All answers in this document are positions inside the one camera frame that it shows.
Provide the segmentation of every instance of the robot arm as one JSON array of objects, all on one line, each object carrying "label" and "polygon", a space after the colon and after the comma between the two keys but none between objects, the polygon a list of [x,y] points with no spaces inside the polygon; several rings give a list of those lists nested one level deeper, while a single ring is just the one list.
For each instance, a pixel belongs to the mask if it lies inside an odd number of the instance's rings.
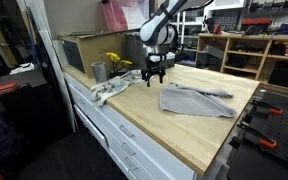
[{"label": "robot arm", "polygon": [[140,37],[146,46],[170,44],[174,38],[176,29],[166,24],[178,12],[191,7],[203,8],[214,0],[165,0],[154,16],[147,20],[140,30]]}]

